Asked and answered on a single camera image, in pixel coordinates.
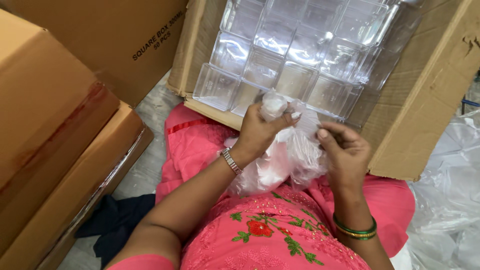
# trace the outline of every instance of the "red embroidered flower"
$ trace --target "red embroidered flower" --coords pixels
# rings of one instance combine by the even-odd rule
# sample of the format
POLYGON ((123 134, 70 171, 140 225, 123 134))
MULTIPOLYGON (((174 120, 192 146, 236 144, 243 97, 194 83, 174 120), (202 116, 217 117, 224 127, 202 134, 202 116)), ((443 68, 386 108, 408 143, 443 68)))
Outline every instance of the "red embroidered flower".
POLYGON ((327 228, 323 224, 320 224, 320 230, 324 233, 328 233, 327 228))
POLYGON ((285 228, 280 228, 279 229, 282 233, 286 233, 288 235, 293 235, 293 233, 291 233, 289 230, 285 229, 285 228))
POLYGON ((272 229, 270 229, 267 224, 260 221, 249 221, 247 222, 248 232, 254 236, 272 236, 272 229))

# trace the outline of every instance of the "stack of plastic containers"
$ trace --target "stack of plastic containers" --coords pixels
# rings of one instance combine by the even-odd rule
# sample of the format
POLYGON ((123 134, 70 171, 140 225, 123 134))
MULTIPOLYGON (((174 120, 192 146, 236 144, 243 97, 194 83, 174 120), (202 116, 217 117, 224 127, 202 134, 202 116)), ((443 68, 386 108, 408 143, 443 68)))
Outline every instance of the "stack of plastic containers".
POLYGON ((250 104, 274 89, 326 117, 360 127, 420 22, 417 4, 228 0, 193 98, 244 116, 250 104), (361 95, 366 105, 349 117, 361 95))

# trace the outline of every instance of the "pink kurta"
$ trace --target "pink kurta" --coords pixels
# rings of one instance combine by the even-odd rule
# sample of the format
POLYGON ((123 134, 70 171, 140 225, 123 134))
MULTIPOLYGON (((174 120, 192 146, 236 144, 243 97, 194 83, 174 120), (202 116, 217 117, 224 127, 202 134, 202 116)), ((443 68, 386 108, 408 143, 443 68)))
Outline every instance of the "pink kurta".
MULTIPOLYGON (((167 161, 157 202, 204 169, 236 132, 178 105, 165 122, 167 161)), ((405 244, 415 201, 403 181, 366 176, 364 194, 389 257, 405 244)), ((286 184, 243 198, 223 195, 183 251, 185 270, 363 270, 367 264, 335 239, 333 195, 325 178, 303 192, 286 184)), ((111 270, 172 270, 157 255, 128 258, 111 270)))

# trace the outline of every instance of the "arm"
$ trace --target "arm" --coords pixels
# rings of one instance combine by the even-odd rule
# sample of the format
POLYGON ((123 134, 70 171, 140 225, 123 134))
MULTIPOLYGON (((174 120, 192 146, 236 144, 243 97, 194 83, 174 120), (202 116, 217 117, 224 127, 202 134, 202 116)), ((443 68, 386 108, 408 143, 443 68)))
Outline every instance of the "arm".
MULTIPOLYGON (((261 156, 280 130, 296 122, 290 114, 284 114, 266 123, 260 117, 260 107, 261 104, 254 104, 248 108, 240 137, 230 150, 230 155, 241 169, 261 156)), ((182 243, 188 239, 235 176, 223 156, 216 159, 158 203, 140 221, 125 247, 107 268, 132 256, 158 254, 169 259, 178 269, 182 243)))
MULTIPOLYGON (((328 156, 327 179, 334 194, 335 216, 352 230, 368 230, 373 221, 362 186, 370 145, 358 133, 337 123, 322 123, 317 137, 328 156)), ((337 237, 372 270, 394 270, 377 235, 369 240, 356 240, 338 232, 337 237)))

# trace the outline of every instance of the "dark blue cloth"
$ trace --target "dark blue cloth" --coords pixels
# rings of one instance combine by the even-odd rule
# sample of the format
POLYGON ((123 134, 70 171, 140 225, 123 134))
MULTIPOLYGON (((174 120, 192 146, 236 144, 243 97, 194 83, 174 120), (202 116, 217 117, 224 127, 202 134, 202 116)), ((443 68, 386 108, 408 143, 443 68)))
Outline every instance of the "dark blue cloth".
POLYGON ((155 205, 155 194, 116 201, 105 195, 92 216, 78 229, 75 238, 100 235, 93 246, 102 269, 120 252, 130 234, 155 205))

